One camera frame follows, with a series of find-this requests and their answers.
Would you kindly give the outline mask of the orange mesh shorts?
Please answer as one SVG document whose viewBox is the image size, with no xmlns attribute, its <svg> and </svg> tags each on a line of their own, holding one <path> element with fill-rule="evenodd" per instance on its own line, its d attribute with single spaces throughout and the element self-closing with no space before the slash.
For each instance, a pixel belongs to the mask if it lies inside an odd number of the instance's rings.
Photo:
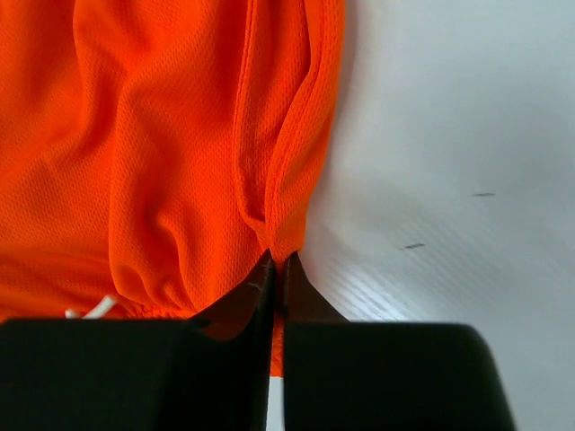
<svg viewBox="0 0 575 431">
<path fill-rule="evenodd" d="M 4 1 L 1 316 L 189 318 L 301 250 L 342 1 Z"/>
</svg>

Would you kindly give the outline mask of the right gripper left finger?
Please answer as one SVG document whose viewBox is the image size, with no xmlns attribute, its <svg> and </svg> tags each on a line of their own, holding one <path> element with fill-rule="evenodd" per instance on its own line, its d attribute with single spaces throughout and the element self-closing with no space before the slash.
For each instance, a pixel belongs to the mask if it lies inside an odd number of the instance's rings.
<svg viewBox="0 0 575 431">
<path fill-rule="evenodd" d="M 1 326 L 4 430 L 262 430 L 274 264 L 184 319 L 11 319 Z"/>
</svg>

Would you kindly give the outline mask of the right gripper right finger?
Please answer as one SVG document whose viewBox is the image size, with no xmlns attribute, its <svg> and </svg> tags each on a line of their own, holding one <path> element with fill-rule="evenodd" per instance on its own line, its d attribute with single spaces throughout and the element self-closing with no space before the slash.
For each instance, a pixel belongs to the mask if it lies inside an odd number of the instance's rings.
<svg viewBox="0 0 575 431">
<path fill-rule="evenodd" d="M 288 430 L 511 430 L 491 350 L 458 323 L 352 322 L 284 272 L 284 426 Z"/>
</svg>

